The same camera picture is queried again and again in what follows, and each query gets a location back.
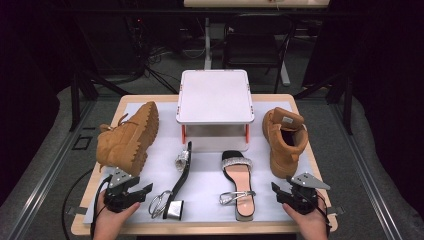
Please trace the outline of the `white two-tier shoe rack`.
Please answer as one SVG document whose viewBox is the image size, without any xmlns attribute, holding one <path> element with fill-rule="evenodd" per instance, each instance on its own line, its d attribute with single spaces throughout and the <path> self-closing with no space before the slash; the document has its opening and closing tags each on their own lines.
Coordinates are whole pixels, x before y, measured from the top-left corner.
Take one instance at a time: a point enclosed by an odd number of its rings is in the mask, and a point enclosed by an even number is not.
<svg viewBox="0 0 424 240">
<path fill-rule="evenodd" d="M 186 70 L 182 73 L 176 121 L 181 141 L 196 152 L 245 151 L 255 120 L 247 72 Z"/>
</svg>

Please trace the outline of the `person's left hand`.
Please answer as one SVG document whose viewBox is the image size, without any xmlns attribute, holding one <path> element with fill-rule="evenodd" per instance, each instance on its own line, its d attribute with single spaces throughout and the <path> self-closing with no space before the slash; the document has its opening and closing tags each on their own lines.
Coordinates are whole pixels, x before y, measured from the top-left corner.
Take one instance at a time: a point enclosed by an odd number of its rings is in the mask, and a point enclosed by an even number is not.
<svg viewBox="0 0 424 240">
<path fill-rule="evenodd" d="M 105 192 L 102 191 L 98 197 L 97 203 L 97 219 L 95 221 L 95 229 L 93 240 L 115 240 L 124 223 L 139 209 L 140 203 L 136 202 L 126 210 L 115 213 L 109 211 L 104 204 Z"/>
</svg>

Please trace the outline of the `black folding chair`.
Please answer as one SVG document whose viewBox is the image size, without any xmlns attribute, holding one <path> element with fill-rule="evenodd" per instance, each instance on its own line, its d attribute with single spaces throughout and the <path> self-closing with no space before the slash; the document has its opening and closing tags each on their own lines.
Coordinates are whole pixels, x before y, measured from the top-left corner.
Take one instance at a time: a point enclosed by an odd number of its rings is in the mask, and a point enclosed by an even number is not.
<svg viewBox="0 0 424 240">
<path fill-rule="evenodd" d="M 277 70 L 274 92 L 282 82 L 281 70 L 294 21 L 277 13 L 239 14 L 224 26 L 223 68 Z"/>
</svg>

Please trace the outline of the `white desk with legs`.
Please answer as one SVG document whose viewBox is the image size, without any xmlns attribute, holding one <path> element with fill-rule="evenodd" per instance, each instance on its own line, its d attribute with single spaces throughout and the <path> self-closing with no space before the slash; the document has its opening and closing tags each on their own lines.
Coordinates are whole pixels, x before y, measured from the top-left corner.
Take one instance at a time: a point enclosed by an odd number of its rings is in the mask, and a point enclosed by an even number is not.
<svg viewBox="0 0 424 240">
<path fill-rule="evenodd" d="M 183 0 L 184 7 L 190 8 L 269 8 L 272 10 L 294 9 L 325 9 L 330 0 Z M 212 65 L 210 21 L 205 20 L 205 63 L 204 69 L 210 70 Z M 279 76 L 283 86 L 290 86 L 285 63 L 282 64 Z"/>
</svg>

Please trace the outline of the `black metal stand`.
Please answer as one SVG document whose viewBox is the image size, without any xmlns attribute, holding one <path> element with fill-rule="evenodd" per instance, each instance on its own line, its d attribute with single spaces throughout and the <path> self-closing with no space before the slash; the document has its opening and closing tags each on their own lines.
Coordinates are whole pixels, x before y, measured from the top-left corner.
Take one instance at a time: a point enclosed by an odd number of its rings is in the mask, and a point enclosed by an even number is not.
<svg viewBox="0 0 424 240">
<path fill-rule="evenodd" d="M 325 99 L 329 104 L 337 104 L 341 97 L 343 100 L 342 123 L 349 135 L 352 135 L 351 114 L 353 101 L 353 81 L 351 73 L 337 73 L 328 79 L 307 87 L 305 90 L 294 95 L 296 100 L 303 99 L 319 89 L 329 85 L 330 90 Z"/>
<path fill-rule="evenodd" d="M 77 70 L 71 80 L 71 107 L 72 123 L 70 132 L 74 131 L 81 120 L 80 96 L 82 93 L 89 101 L 96 101 L 99 97 L 94 84 L 98 83 L 120 96 L 129 95 L 129 92 L 109 82 L 105 78 L 95 74 L 90 70 Z"/>
</svg>

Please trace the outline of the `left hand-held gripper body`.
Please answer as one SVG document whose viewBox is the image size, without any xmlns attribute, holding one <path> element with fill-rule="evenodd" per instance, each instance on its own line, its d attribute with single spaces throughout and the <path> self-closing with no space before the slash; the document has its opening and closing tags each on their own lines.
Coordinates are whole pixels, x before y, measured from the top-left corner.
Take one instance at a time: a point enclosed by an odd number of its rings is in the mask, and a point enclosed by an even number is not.
<svg viewBox="0 0 424 240">
<path fill-rule="evenodd" d="M 136 191 L 130 192 L 127 189 L 127 183 L 134 177 L 139 176 L 133 176 L 120 168 L 114 170 L 104 197 L 104 204 L 108 210 L 120 213 L 136 202 L 145 201 L 146 196 L 144 198 L 138 198 L 135 196 Z"/>
</svg>

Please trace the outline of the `white table mat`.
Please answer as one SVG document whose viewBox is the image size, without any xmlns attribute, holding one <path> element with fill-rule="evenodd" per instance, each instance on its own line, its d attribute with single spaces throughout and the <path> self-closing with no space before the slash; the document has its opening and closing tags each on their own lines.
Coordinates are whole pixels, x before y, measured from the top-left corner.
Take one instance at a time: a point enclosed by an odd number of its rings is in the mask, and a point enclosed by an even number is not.
<svg viewBox="0 0 424 240">
<path fill-rule="evenodd" d="M 290 185 L 275 177 L 269 166 L 269 145 L 262 133 L 262 118 L 264 114 L 275 107 L 282 107 L 295 112 L 297 108 L 287 101 L 258 101 L 253 104 L 255 120 L 250 127 L 249 148 L 243 155 L 252 160 L 251 188 L 256 192 L 254 197 L 255 212 L 253 221 L 285 222 L 290 217 L 284 212 L 282 205 L 276 201 L 276 194 L 271 184 L 276 183 L 283 190 L 289 190 Z M 175 102 L 157 104 L 159 110 L 159 132 L 148 149 L 148 158 L 140 173 L 140 182 L 132 189 L 134 191 L 153 185 L 151 193 L 140 208 L 127 220 L 129 224 L 164 223 L 162 217 L 152 218 L 148 212 L 154 197 L 165 190 L 170 190 L 181 176 L 175 166 L 177 155 L 182 151 L 181 128 L 176 122 Z M 221 169 L 222 152 L 201 153 L 195 151 L 189 176 L 178 192 L 176 198 L 184 202 L 182 221 L 184 223 L 225 222 L 234 223 L 235 206 L 222 205 L 219 196 L 235 189 Z"/>
</svg>

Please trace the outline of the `black rhinestone strap sandal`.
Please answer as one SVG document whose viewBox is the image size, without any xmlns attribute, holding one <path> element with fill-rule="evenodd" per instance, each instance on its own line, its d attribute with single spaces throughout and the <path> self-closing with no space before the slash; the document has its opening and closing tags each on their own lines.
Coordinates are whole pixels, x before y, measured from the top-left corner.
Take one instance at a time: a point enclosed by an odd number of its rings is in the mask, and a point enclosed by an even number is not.
<svg viewBox="0 0 424 240">
<path fill-rule="evenodd" d="M 192 142 L 189 142 L 175 160 L 176 168 L 181 176 L 171 190 L 165 190 L 156 195 L 148 207 L 152 219 L 162 216 L 163 219 L 181 220 L 184 209 L 184 201 L 176 200 L 176 196 L 188 179 L 192 159 Z"/>
<path fill-rule="evenodd" d="M 222 154 L 221 168 L 224 176 L 234 184 L 235 190 L 222 193 L 220 204 L 234 204 L 237 221 L 252 221 L 256 195 L 251 189 L 252 161 L 239 151 L 227 150 Z"/>
</svg>

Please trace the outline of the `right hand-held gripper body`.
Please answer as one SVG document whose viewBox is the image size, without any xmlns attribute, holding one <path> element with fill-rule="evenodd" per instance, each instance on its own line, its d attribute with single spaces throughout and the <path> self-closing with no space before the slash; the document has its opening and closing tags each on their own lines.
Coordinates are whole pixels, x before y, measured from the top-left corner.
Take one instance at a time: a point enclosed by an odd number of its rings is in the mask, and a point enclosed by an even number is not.
<svg viewBox="0 0 424 240">
<path fill-rule="evenodd" d="M 288 177 L 287 182 L 292 186 L 291 207 L 300 214 L 306 215 L 318 207 L 318 189 L 329 190 L 330 186 L 305 172 L 294 177 Z"/>
</svg>

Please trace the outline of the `person's right hand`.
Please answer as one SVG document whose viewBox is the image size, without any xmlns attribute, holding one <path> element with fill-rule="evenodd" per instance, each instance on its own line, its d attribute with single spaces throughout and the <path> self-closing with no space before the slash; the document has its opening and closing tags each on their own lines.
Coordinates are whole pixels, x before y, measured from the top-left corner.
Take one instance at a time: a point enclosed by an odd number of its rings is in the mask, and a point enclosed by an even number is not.
<svg viewBox="0 0 424 240">
<path fill-rule="evenodd" d="M 305 240 L 328 240 L 327 224 L 321 211 L 325 211 L 325 198 L 318 192 L 318 209 L 307 215 L 296 212 L 291 206 L 284 203 L 284 211 L 298 224 L 300 233 Z"/>
</svg>

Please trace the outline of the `tan suede boot with label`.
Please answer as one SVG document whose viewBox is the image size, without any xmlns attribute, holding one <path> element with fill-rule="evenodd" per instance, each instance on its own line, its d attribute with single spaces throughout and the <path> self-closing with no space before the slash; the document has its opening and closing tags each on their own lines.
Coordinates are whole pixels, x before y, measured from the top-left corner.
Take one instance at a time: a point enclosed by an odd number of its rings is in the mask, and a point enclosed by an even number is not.
<svg viewBox="0 0 424 240">
<path fill-rule="evenodd" d="M 293 176 L 309 141 L 304 118 L 276 107 L 265 114 L 262 132 L 270 145 L 271 172 L 282 179 Z"/>
</svg>

